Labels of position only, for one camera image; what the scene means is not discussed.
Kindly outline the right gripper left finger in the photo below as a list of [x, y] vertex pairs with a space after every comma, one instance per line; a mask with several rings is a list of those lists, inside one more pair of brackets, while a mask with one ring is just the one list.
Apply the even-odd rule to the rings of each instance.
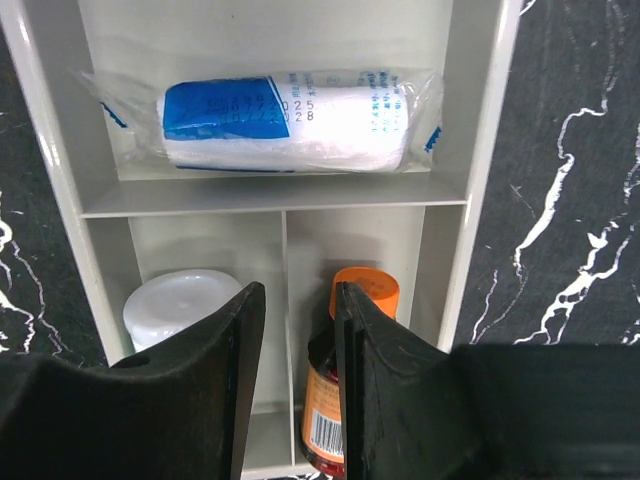
[[5, 479], [237, 479], [266, 317], [261, 283], [104, 368], [1, 358]]

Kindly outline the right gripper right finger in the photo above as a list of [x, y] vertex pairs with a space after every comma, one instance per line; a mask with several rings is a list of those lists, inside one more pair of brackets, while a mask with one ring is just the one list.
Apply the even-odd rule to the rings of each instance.
[[336, 288], [349, 479], [635, 479], [639, 350], [463, 345], [444, 353], [356, 284]]

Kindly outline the brown bottle orange cap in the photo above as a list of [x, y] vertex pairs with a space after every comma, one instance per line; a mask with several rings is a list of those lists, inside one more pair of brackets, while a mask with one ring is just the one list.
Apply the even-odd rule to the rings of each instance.
[[333, 278], [326, 316], [308, 344], [309, 370], [301, 418], [301, 449], [309, 463], [333, 478], [345, 477], [339, 378], [335, 350], [337, 285], [355, 283], [388, 317], [396, 316], [400, 287], [389, 273], [352, 266]]

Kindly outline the clear bottle white cap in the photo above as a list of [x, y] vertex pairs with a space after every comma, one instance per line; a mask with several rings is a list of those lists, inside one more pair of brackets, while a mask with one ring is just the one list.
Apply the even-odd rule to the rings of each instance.
[[234, 277], [210, 269], [181, 270], [145, 282], [123, 308], [134, 351], [146, 350], [197, 323], [241, 290]]

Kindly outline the grey plastic tray insert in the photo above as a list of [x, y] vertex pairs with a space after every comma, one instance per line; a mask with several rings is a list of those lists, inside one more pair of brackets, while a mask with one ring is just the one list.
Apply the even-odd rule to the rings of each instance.
[[[104, 353], [132, 353], [122, 310], [144, 281], [224, 270], [267, 292], [242, 475], [300, 475], [311, 312], [334, 273], [399, 282], [398, 320], [452, 346], [498, 129], [517, 1], [5, 1], [1, 25]], [[126, 161], [132, 137], [78, 81], [153, 87], [283, 71], [431, 68], [443, 127], [427, 167], [257, 174]]]

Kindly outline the white blue tube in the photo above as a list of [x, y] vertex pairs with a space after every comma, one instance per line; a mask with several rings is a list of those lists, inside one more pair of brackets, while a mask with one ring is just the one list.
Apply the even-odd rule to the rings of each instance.
[[430, 162], [444, 82], [431, 69], [289, 71], [154, 88], [78, 74], [140, 157], [180, 169], [393, 173]]

